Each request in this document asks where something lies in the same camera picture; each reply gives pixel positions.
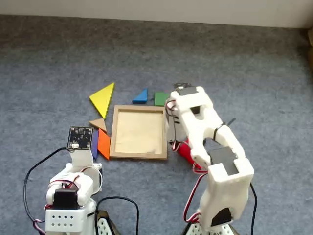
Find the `circuit board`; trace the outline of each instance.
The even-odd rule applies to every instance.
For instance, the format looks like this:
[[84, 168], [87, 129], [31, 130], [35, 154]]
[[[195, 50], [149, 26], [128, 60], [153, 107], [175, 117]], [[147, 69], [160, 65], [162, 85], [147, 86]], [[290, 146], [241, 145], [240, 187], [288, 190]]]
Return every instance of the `circuit board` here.
[[71, 126], [69, 129], [67, 147], [90, 150], [92, 133], [92, 127]]

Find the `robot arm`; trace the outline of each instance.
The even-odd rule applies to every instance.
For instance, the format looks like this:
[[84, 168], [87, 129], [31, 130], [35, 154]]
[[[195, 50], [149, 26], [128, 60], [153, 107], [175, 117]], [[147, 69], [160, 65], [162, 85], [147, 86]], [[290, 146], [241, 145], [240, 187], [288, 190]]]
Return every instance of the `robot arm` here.
[[46, 235], [93, 235], [96, 202], [91, 198], [101, 190], [102, 165], [93, 163], [90, 150], [93, 129], [71, 127], [67, 147], [72, 162], [48, 185], [45, 206]]
[[[178, 117], [175, 123], [167, 117], [168, 138], [173, 139], [174, 129], [177, 140], [187, 136], [191, 157], [208, 172], [208, 186], [198, 209], [201, 227], [209, 231], [239, 219], [254, 169], [233, 132], [222, 122], [202, 87], [172, 92], [166, 109]], [[224, 148], [207, 153], [202, 144], [205, 138], [214, 139]]]

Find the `white wall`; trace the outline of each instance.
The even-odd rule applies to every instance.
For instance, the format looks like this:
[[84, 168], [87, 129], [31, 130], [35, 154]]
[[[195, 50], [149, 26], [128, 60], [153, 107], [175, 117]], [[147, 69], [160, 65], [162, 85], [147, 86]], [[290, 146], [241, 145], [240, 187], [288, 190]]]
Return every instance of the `white wall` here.
[[0, 14], [309, 27], [313, 0], [0, 0]]

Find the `green square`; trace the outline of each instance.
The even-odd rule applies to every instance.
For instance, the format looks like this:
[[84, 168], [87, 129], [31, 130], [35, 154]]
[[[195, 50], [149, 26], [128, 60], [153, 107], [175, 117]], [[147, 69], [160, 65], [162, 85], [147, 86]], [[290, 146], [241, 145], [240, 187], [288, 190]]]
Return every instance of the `green square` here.
[[164, 106], [165, 101], [169, 98], [169, 95], [164, 92], [155, 93], [155, 106]]

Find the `blue triangle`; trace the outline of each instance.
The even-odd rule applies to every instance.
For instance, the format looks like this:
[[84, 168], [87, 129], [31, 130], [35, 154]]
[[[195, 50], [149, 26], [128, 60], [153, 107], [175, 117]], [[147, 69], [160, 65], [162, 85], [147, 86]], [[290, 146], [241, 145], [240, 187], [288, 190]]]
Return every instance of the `blue triangle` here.
[[145, 104], [147, 102], [148, 90], [144, 89], [135, 99], [133, 104]]

